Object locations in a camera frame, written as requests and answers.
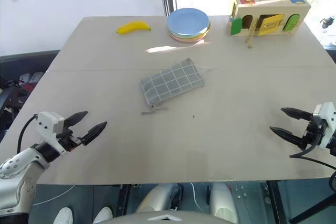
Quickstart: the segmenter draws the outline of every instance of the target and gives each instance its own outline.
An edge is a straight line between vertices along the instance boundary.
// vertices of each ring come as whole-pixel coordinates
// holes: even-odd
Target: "wooden table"
[[[336,67],[308,27],[293,36],[253,39],[228,35],[227,16],[211,17],[204,41],[172,39],[165,17],[89,17],[82,20],[40,80],[0,145],[0,161],[15,154],[21,128],[39,111],[64,117],[87,110],[73,127],[83,136],[108,121],[101,135],[51,165],[43,184],[130,184],[217,180],[329,177],[321,165],[290,159],[300,150],[269,126],[302,136],[307,123],[282,107],[313,111],[336,102]],[[117,35],[131,20],[152,31]],[[167,110],[141,115],[147,107],[139,80],[190,57],[205,85],[164,102]],[[23,149],[40,142],[32,123]],[[336,165],[328,150],[310,155]]]

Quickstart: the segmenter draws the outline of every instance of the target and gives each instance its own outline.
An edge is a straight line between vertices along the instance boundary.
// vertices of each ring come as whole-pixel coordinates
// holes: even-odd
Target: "gray cloth pouch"
[[[160,73],[152,74],[140,81],[146,103],[151,108],[150,112],[142,114],[152,114],[155,110],[164,109],[160,106],[163,101],[203,84],[204,81],[190,58]]]

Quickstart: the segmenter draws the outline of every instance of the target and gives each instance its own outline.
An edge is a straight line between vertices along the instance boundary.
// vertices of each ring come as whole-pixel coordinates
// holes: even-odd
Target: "yellow banana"
[[[119,27],[117,30],[117,34],[127,34],[131,31],[139,30],[139,29],[144,29],[144,30],[149,30],[149,31],[152,30],[151,27],[144,21],[133,21],[133,22],[129,22]]]

